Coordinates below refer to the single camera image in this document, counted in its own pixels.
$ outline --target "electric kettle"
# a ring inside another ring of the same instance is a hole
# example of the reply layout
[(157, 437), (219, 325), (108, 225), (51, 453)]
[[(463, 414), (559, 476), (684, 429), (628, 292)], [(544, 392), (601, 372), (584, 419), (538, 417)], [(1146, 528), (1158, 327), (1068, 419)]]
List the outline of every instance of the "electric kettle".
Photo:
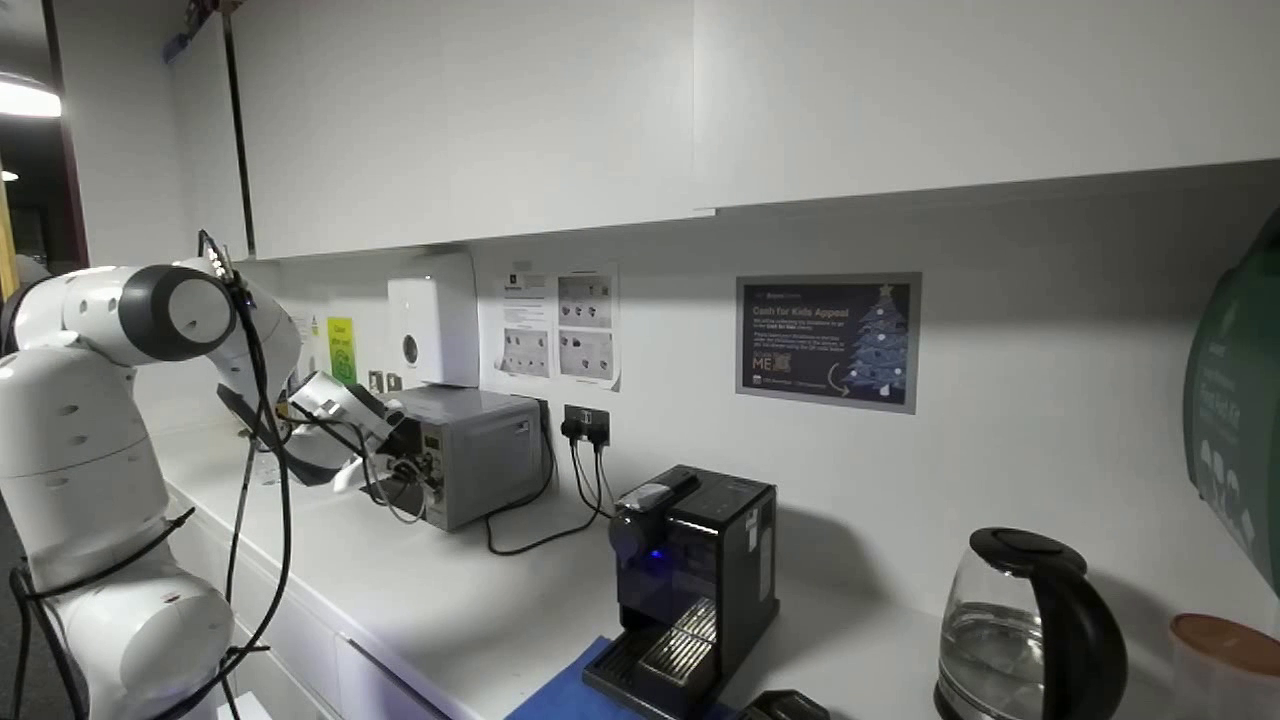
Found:
[(945, 720), (1108, 720), (1127, 657), (1083, 557), (1019, 528), (981, 528), (955, 567), (935, 709)]

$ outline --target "wall poster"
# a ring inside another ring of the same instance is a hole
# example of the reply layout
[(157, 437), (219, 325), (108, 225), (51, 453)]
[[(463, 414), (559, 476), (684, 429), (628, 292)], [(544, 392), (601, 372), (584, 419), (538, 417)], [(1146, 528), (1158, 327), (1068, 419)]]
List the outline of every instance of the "wall poster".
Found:
[(919, 277), (742, 280), (742, 392), (916, 414)]

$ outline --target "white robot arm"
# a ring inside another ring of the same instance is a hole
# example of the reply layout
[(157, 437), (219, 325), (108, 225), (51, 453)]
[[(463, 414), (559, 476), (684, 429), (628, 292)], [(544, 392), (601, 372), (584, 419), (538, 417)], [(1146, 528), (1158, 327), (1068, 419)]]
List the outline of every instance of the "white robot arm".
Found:
[[(299, 338), (266, 297), (250, 311), (277, 402), (291, 390)], [(163, 543), (170, 494), (134, 406), (137, 365), (193, 355), (214, 355), (261, 409), (250, 334), (203, 263), (55, 277), (0, 320), (0, 494), (91, 720), (174, 709), (209, 685), (232, 642), (230, 604)]]

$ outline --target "white wall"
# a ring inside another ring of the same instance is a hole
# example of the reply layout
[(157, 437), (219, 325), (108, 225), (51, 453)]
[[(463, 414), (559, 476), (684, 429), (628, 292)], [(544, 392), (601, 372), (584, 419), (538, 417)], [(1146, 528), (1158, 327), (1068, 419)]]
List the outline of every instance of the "white wall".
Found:
[[(669, 464), (780, 484), (786, 563), (858, 567), (897, 604), (942, 611), (964, 537), (1019, 523), (1093, 559), (1136, 657), (1159, 657), (1170, 611), (1188, 610), (1280, 631), (1179, 456), (1197, 311), (1271, 203), (1262, 190), (1079, 183), (475, 246), (490, 310), (514, 256), (620, 274), (620, 392), (508, 382), (492, 350), (485, 383), (607, 409), (617, 484)], [(258, 277), (378, 339), (384, 280), (412, 274), (422, 256), (401, 252)], [(737, 277), (760, 274), (926, 274), (916, 417), (737, 396)]]
[(55, 0), (64, 120), (91, 263), (196, 248), (184, 215), (163, 41), (175, 0)]

